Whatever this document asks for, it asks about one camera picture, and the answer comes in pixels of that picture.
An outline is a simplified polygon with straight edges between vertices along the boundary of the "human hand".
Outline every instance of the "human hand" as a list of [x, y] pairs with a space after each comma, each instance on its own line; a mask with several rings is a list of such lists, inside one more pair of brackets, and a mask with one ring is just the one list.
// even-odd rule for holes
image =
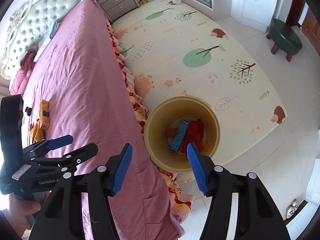
[[41, 205], [36, 201], [18, 200], [13, 193], [9, 195], [9, 208], [3, 210], [3, 214], [10, 223], [14, 231], [22, 237], [26, 229], [31, 229], [31, 225], [27, 221], [26, 216], [38, 212]]

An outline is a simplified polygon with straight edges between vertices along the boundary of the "gray nightstand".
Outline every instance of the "gray nightstand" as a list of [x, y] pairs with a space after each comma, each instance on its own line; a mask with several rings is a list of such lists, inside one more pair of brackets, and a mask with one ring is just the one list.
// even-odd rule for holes
[[97, 2], [112, 22], [139, 7], [137, 0], [97, 0]]

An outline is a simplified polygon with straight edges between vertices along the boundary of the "orange box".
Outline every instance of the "orange box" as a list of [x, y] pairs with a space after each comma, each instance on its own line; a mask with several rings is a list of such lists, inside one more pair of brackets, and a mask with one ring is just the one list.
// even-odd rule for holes
[[39, 123], [41, 129], [48, 129], [50, 126], [49, 102], [41, 100], [39, 110]]

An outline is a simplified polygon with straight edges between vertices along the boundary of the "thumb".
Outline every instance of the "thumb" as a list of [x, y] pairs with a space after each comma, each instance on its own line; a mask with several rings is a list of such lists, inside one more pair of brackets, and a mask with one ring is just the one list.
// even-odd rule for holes
[[41, 208], [40, 204], [36, 201], [20, 200], [19, 204], [19, 209], [17, 209], [17, 215], [19, 216], [32, 215], [38, 212]]

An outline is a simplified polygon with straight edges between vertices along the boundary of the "yellow cloth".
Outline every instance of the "yellow cloth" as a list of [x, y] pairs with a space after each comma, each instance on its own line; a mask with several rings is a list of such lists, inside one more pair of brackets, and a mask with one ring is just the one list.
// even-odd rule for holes
[[40, 122], [38, 120], [36, 125], [30, 130], [30, 141], [31, 144], [34, 144], [42, 139], [44, 139], [44, 132], [43, 129], [40, 128]]

